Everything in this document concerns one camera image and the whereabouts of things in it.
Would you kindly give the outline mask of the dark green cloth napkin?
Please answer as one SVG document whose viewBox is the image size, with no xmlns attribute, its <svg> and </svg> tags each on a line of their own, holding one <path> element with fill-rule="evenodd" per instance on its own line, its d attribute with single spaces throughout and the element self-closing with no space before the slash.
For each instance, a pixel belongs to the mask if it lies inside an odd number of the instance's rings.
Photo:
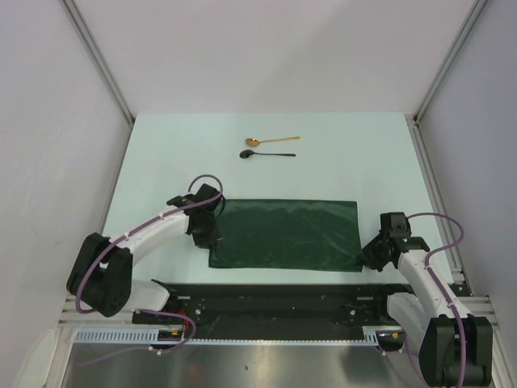
<svg viewBox="0 0 517 388">
<path fill-rule="evenodd" d="M 227 200 L 211 268 L 361 272 L 354 201 Z"/>
</svg>

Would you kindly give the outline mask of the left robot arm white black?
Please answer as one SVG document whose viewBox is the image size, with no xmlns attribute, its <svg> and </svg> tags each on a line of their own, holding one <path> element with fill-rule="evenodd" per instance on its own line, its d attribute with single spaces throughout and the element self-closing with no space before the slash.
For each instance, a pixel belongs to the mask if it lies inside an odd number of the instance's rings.
<svg viewBox="0 0 517 388">
<path fill-rule="evenodd" d="M 119 237 L 99 233 L 85 237 L 66 282 L 81 314 L 106 318 L 124 309 L 149 312 L 161 323 L 177 317 L 179 304 L 169 286 L 137 280 L 133 268 L 171 239 L 188 235 L 199 249 L 210 250 L 221 240 L 214 214 L 222 192 L 203 184 L 197 192 L 166 202 L 157 216 Z"/>
</svg>

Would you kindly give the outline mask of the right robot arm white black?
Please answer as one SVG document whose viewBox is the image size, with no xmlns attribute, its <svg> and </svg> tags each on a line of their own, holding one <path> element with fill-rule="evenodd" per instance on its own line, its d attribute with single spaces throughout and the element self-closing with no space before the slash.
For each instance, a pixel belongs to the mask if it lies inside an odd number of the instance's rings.
<svg viewBox="0 0 517 388">
<path fill-rule="evenodd" d="M 418 346 L 420 373 L 429 387 L 487 387 L 492 382 L 492 325 L 454 294 L 431 261 L 436 253 L 412 234 L 409 216 L 382 213 L 378 235 L 358 258 L 378 272 L 392 264 L 412 290 L 374 301 L 373 316 L 382 324 L 396 321 Z"/>
</svg>

